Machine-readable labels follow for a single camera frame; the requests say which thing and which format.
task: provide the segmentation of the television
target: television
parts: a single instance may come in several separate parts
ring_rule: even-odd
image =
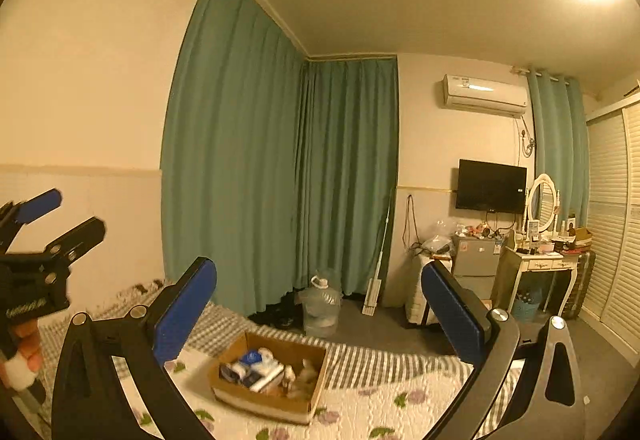
[[[522,214],[526,185],[526,167],[460,159],[456,208]]]

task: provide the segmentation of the table leg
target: table leg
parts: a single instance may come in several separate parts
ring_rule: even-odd
[[[518,274],[516,274],[516,281],[513,282],[513,291],[511,292],[511,297],[509,298],[509,306],[507,307],[507,312],[511,313],[511,308],[513,308],[513,301],[516,299],[516,292],[518,291],[518,285],[520,284],[520,277],[522,276],[522,271],[518,269]]]
[[[558,315],[562,316],[562,310],[564,310],[564,305],[566,305],[567,300],[569,299],[569,294],[574,289],[575,280],[578,277],[578,263],[574,263],[574,267],[571,269],[571,281],[569,282],[569,287],[566,289],[566,294],[564,294],[564,299],[562,299],[562,305],[560,305],[560,309],[558,310]]]
[[[546,295],[545,308],[544,308],[545,312],[546,312],[546,307],[549,305],[549,299],[551,299],[551,293],[554,291],[554,287],[556,286],[557,273],[558,271],[554,271],[554,276],[551,278],[551,287],[549,287],[549,293]]]

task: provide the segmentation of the gingham fabric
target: gingham fabric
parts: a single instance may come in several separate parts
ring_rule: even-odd
[[[89,314],[94,320],[122,317],[132,306],[150,305],[163,286],[164,280],[153,280],[143,285],[130,287],[130,289],[119,293],[108,305],[89,312]],[[43,406],[42,416],[47,421],[50,419],[50,396],[52,395],[60,350],[70,319],[71,316],[66,316],[57,322],[40,327],[44,354],[41,380],[47,389],[47,401]],[[473,370],[470,364],[461,362],[457,357],[393,354],[371,348],[331,343],[268,326],[258,327],[249,319],[213,303],[209,303],[205,307],[186,344],[214,357],[223,352],[239,334],[246,330],[287,341],[326,347],[329,362],[325,387],[331,390],[368,388],[380,384],[401,382],[430,372],[447,373],[464,383]],[[114,357],[114,364],[120,378],[129,375],[124,359]],[[511,370],[487,419],[486,427],[492,429],[497,426],[511,393],[513,393],[518,375],[519,370]]]

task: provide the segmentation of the metal bolt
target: metal bolt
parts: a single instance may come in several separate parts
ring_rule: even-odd
[[[86,314],[83,314],[82,312],[74,315],[74,318],[71,319],[71,322],[76,326],[84,324],[85,321],[86,321]]]
[[[146,306],[143,306],[143,305],[134,306],[130,310],[129,314],[133,319],[140,319],[141,317],[144,317],[146,315]]]
[[[496,321],[507,321],[509,318],[509,314],[505,312],[502,308],[494,308],[491,311],[491,317],[493,317]]]
[[[562,319],[559,315],[554,315],[551,318],[551,324],[553,325],[554,328],[557,328],[558,330],[562,330],[566,323],[564,319]]]

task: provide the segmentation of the green curtain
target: green curtain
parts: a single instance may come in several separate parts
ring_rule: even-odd
[[[198,0],[162,138],[162,242],[177,279],[218,268],[214,299],[245,315],[295,282],[303,56],[254,0]]]
[[[569,213],[585,225],[589,200],[589,146],[577,80],[531,69],[527,75],[536,134],[536,175],[546,173],[560,191],[559,220]]]
[[[296,159],[297,262],[365,292],[398,176],[398,62],[308,62]],[[391,208],[387,244],[391,237]]]

